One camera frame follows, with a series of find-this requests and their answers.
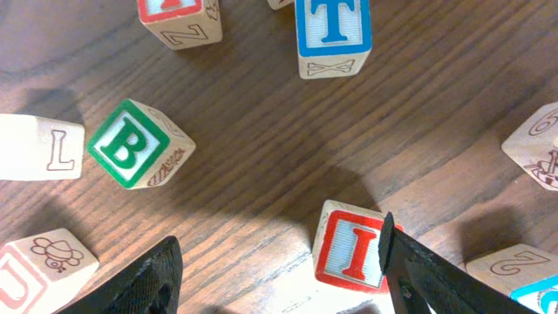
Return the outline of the blue 2 wooden block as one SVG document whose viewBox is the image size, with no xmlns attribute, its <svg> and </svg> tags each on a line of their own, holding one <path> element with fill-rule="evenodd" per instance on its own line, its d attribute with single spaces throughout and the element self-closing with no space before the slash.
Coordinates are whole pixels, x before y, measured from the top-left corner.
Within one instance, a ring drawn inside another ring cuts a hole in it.
<svg viewBox="0 0 558 314">
<path fill-rule="evenodd" d="M 466 272 L 537 313 L 557 314 L 557 255 L 516 244 L 466 263 Z"/>
</svg>

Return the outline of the yellow block upper centre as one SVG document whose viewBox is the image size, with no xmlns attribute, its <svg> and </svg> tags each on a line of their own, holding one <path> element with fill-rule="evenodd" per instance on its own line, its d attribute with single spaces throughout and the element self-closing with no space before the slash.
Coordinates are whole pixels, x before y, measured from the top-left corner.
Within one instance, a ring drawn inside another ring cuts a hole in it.
<svg viewBox="0 0 558 314">
<path fill-rule="evenodd" d="M 43 117 L 1 115 L 1 179 L 73 180 L 81 176 L 85 127 Z"/>
</svg>

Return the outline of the red I block lower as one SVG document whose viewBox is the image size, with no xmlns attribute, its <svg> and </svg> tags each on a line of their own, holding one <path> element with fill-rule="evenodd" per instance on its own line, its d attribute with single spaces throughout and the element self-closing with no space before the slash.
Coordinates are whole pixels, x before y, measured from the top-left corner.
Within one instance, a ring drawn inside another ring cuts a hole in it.
<svg viewBox="0 0 558 314">
<path fill-rule="evenodd" d="M 371 209 L 325 201 L 312 248 L 316 280 L 346 290 L 387 293 L 378 253 L 384 218 Z"/>
</svg>

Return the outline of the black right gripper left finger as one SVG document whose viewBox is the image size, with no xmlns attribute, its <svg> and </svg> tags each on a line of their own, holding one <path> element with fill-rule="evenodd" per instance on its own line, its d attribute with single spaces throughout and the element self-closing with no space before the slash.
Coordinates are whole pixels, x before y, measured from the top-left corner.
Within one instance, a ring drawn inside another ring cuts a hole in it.
<svg viewBox="0 0 558 314">
<path fill-rule="evenodd" d="M 183 263 L 171 235 L 62 314 L 175 314 Z"/>
</svg>

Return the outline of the yellow S wooden block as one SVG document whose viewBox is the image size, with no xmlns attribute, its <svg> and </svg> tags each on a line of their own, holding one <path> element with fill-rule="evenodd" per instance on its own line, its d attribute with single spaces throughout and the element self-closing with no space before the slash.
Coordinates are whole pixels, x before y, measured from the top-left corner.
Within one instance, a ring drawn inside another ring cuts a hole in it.
<svg viewBox="0 0 558 314">
<path fill-rule="evenodd" d="M 557 103 L 540 107 L 501 145 L 543 188 L 557 190 Z"/>
</svg>

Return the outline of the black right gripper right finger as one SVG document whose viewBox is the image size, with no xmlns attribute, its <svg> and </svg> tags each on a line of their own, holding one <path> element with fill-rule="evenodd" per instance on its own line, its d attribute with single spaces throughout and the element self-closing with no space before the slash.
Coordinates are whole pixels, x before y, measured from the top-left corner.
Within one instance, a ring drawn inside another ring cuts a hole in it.
<svg viewBox="0 0 558 314">
<path fill-rule="evenodd" d="M 530 313 L 395 227 L 389 213 L 378 245 L 397 313 Z"/>
</svg>

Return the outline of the red U block upper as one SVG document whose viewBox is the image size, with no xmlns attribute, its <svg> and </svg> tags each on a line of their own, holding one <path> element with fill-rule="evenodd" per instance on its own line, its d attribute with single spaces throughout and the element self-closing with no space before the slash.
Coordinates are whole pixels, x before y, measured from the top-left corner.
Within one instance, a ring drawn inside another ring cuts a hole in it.
<svg viewBox="0 0 558 314">
<path fill-rule="evenodd" d="M 1 248 L 1 312 L 53 313 L 92 278 L 99 260 L 68 229 Z"/>
</svg>

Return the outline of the green B wooden block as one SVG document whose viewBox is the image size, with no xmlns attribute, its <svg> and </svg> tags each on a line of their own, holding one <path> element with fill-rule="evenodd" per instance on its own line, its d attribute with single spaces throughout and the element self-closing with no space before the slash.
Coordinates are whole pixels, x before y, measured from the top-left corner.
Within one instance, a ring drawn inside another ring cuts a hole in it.
<svg viewBox="0 0 558 314">
<path fill-rule="evenodd" d="M 195 142 L 163 112 L 124 99 L 87 143 L 88 153 L 126 189 L 166 184 Z"/>
</svg>

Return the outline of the blue T wooden block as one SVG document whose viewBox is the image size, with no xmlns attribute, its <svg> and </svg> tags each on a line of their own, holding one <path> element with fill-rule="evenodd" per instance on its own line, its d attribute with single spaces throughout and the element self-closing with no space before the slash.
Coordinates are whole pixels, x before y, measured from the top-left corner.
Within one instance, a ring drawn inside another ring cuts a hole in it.
<svg viewBox="0 0 558 314">
<path fill-rule="evenodd" d="M 372 49 L 369 0 L 295 0 L 299 75 L 358 74 Z"/>
</svg>

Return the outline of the red I block upper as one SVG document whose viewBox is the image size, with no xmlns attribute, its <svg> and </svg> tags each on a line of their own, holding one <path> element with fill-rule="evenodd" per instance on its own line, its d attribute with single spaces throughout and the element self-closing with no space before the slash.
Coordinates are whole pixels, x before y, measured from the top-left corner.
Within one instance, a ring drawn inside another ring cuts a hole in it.
<svg viewBox="0 0 558 314">
<path fill-rule="evenodd" d="M 138 0 L 140 22 L 172 50 L 222 41 L 218 0 Z"/>
</svg>

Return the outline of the red i block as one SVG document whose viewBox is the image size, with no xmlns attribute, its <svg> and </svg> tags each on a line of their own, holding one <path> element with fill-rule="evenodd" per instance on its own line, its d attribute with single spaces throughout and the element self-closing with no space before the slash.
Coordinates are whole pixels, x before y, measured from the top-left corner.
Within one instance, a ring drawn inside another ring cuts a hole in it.
<svg viewBox="0 0 558 314">
<path fill-rule="evenodd" d="M 325 201 L 312 248 L 316 280 L 346 290 L 387 293 L 378 253 L 384 218 L 371 209 Z"/>
<path fill-rule="evenodd" d="M 222 41 L 218 0 L 138 0 L 140 22 L 172 50 Z"/>
</svg>

